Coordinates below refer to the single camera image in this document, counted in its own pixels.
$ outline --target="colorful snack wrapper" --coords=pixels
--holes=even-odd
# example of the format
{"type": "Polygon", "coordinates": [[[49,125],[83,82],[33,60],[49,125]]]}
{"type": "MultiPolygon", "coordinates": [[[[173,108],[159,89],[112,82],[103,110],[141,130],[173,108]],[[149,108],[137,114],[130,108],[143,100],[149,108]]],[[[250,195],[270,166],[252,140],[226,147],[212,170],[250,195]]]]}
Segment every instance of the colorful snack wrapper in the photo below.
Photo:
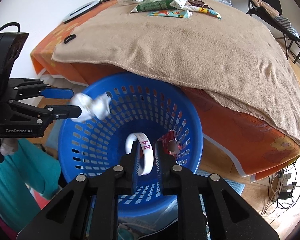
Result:
{"type": "Polygon", "coordinates": [[[167,16],[167,17],[179,17],[179,18],[189,18],[192,12],[189,10],[163,10],[155,11],[148,14],[148,16],[167,16]]]}
{"type": "Polygon", "coordinates": [[[210,9],[207,9],[207,8],[201,8],[201,7],[198,7],[198,6],[191,6],[191,5],[185,5],[183,7],[184,10],[189,10],[189,11],[195,11],[195,12],[201,12],[201,13],[206,13],[212,17],[215,17],[215,18],[218,18],[219,20],[221,20],[221,15],[214,11],[214,10],[210,10],[210,9]]]}

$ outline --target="green snack package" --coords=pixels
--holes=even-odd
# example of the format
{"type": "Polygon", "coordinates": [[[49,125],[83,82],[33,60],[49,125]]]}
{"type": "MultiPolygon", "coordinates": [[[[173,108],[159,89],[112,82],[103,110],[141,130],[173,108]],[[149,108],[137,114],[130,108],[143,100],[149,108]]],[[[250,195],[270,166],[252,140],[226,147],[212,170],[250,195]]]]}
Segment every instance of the green snack package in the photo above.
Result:
{"type": "Polygon", "coordinates": [[[181,10],[187,0],[143,0],[131,12],[146,12],[156,10],[181,10]]]}

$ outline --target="flower pattern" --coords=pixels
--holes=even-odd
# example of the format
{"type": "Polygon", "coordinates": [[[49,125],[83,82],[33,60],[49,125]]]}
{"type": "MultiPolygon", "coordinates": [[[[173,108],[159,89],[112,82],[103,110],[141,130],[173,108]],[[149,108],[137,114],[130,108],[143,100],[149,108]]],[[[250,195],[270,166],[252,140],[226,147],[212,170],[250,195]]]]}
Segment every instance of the flower pattern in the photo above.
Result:
{"type": "Polygon", "coordinates": [[[284,138],[275,138],[271,146],[279,152],[284,150],[292,151],[294,149],[294,141],[288,136],[284,136],[284,138]]]}

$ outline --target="folded blanket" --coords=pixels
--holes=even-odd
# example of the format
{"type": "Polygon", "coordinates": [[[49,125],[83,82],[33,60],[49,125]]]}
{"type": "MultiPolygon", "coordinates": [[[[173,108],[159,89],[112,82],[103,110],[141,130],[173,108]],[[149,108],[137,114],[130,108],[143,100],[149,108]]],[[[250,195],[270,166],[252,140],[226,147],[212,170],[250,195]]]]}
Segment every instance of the folded blanket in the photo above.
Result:
{"type": "Polygon", "coordinates": [[[130,14],[115,4],[55,47],[58,62],[112,64],[175,85],[205,90],[221,105],[264,120],[300,145],[300,87],[261,22],[212,0],[222,20],[130,14]]]}

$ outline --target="bed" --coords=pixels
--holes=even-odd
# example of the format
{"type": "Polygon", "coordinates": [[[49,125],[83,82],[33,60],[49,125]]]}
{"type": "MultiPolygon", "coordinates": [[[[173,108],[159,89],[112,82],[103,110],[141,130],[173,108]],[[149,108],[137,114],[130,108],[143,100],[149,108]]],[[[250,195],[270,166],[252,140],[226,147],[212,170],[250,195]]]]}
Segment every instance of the bed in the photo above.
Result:
{"type": "MultiPolygon", "coordinates": [[[[230,0],[213,1],[231,6],[230,0]]],[[[37,74],[63,77],[72,83],[87,86],[105,76],[126,71],[111,64],[60,62],[51,58],[56,46],[76,27],[116,4],[116,0],[105,2],[67,24],[60,24],[48,34],[31,52],[37,74]]],[[[202,89],[185,86],[181,89],[197,109],[204,138],[231,158],[241,176],[250,176],[251,181],[256,181],[300,157],[300,144],[264,120],[224,107],[202,89]]]]}

